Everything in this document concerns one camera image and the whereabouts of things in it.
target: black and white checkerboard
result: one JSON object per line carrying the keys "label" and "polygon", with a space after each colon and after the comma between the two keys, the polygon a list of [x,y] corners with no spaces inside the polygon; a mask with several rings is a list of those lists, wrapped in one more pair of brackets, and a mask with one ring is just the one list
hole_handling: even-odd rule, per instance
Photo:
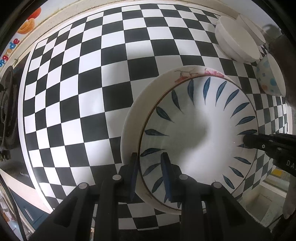
{"label": "black and white checkerboard", "polygon": [[[285,101],[261,90],[256,63],[238,63],[220,50],[214,34],[217,11],[158,3],[116,4],[120,7],[76,17],[31,51],[20,93],[20,138],[36,189],[52,208],[79,183],[94,185],[106,174],[117,174],[130,106],[155,77],[179,66],[202,65],[228,75],[255,107],[260,133],[287,132]],[[259,49],[264,56],[266,49]],[[255,187],[271,170],[272,160],[259,151],[235,196]],[[179,222],[179,216],[159,212],[139,198],[120,204],[119,218],[120,229]]]}

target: ceramic bowl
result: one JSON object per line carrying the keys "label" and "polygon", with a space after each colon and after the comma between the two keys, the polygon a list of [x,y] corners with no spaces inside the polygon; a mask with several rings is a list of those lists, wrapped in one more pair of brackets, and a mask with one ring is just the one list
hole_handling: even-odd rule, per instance
{"label": "ceramic bowl", "polygon": [[221,16],[215,28],[221,49],[238,62],[255,62],[260,58],[259,49],[251,35],[235,20]]}
{"label": "ceramic bowl", "polygon": [[256,78],[266,94],[286,96],[283,74],[274,57],[268,53],[257,64]]}
{"label": "ceramic bowl", "polygon": [[237,17],[236,22],[242,26],[245,30],[248,31],[248,33],[252,36],[255,43],[260,46],[266,43],[265,38],[263,37],[260,30],[257,28],[257,26],[246,16],[239,14]]}

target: orange object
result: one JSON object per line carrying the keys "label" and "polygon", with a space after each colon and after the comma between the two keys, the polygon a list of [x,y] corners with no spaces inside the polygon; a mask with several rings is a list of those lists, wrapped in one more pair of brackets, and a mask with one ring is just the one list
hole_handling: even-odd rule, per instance
{"label": "orange object", "polygon": [[35,12],[33,12],[27,19],[30,20],[31,18],[37,18],[41,13],[41,8],[37,8]]}
{"label": "orange object", "polygon": [[27,34],[28,32],[32,31],[35,27],[35,20],[31,18],[29,21],[26,21],[22,24],[22,26],[18,29],[18,34]]}

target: white bowl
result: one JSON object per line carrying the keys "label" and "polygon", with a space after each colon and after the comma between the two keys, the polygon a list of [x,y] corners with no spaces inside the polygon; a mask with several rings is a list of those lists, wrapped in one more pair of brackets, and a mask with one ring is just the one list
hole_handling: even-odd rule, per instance
{"label": "white bowl", "polygon": [[248,33],[252,36],[255,43],[260,46],[266,43],[265,38],[263,37],[260,30],[257,28],[257,26],[246,16],[239,14],[237,16],[237,23],[242,26],[245,30],[248,31]]}
{"label": "white bowl", "polygon": [[259,49],[252,36],[235,20],[221,16],[215,28],[221,49],[238,62],[255,62],[260,58]]}

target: plate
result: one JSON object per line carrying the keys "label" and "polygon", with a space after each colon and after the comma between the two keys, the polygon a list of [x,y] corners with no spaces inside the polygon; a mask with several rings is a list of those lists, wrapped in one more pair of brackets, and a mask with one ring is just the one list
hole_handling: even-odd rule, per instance
{"label": "plate", "polygon": [[142,129],[138,154],[144,185],[158,202],[180,208],[165,194],[160,155],[167,152],[182,173],[200,183],[218,181],[232,193],[256,155],[243,136],[255,133],[255,110],[237,85],[209,76],[183,80],[157,101]]}

